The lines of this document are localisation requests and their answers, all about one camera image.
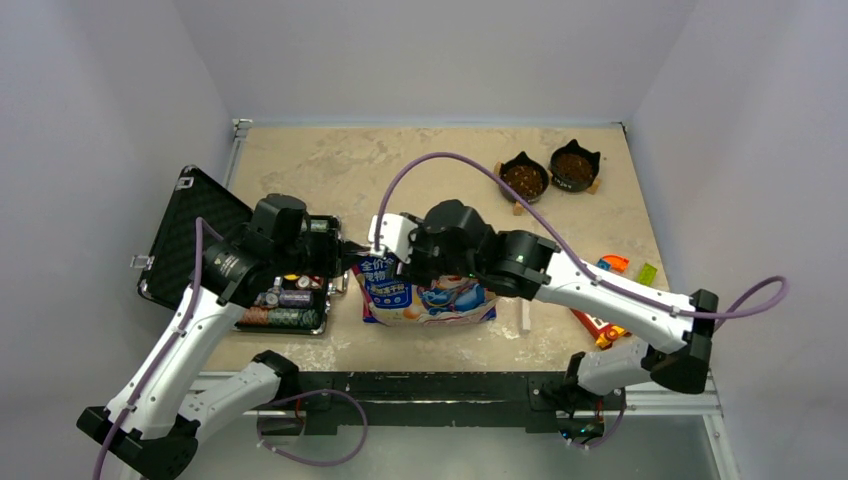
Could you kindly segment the pink pet food bag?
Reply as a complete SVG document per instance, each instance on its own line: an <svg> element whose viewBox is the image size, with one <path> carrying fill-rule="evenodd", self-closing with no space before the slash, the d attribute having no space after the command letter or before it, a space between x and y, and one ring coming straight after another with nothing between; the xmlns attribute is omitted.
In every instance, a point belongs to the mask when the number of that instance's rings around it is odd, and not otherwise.
<svg viewBox="0 0 848 480"><path fill-rule="evenodd" d="M496 318L498 297L471 278L441 276L425 286L394 278L393 256L352 267L363 296L363 321L386 326L456 326Z"/></svg>

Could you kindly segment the clear plastic scoop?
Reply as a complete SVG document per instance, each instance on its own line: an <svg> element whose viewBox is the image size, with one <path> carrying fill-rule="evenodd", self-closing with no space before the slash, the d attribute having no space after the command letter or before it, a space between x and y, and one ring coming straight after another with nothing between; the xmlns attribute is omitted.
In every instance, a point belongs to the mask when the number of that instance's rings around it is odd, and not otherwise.
<svg viewBox="0 0 848 480"><path fill-rule="evenodd" d="M528 334L531 329L531 302L529 300L522 299L520 302L520 331L522 334Z"/></svg>

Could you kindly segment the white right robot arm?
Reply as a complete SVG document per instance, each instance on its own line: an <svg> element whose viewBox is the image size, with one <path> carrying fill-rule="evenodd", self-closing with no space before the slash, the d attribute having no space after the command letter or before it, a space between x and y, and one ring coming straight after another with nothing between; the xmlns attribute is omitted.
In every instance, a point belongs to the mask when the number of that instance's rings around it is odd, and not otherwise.
<svg viewBox="0 0 848 480"><path fill-rule="evenodd" d="M397 275L407 282L472 278L500 297L564 306L633 334L630 344L573 356L561 381L563 397L573 406L648 381L683 394L705 390L714 325L694 316L700 301L716 303L710 292L673 294L603 273L551 239L495 230L458 200L438 204L424 218L408 213L374 218L370 236L374 252L398 258Z"/></svg>

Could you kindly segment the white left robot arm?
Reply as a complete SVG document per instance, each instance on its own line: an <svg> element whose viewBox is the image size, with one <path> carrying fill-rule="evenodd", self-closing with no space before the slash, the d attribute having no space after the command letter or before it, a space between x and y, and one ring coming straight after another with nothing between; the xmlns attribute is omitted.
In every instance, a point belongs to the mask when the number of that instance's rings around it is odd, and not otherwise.
<svg viewBox="0 0 848 480"><path fill-rule="evenodd" d="M177 478L230 421L258 406L284 409L305 398L298 366L270 350L200 395L189 391L275 276L333 279L366 251L337 231L313 231L305 203L288 195L265 197L247 221L225 233L197 218L192 274L166 331L107 404L78 418L78 428L99 445L93 477L103 475L113 456L144 479Z"/></svg>

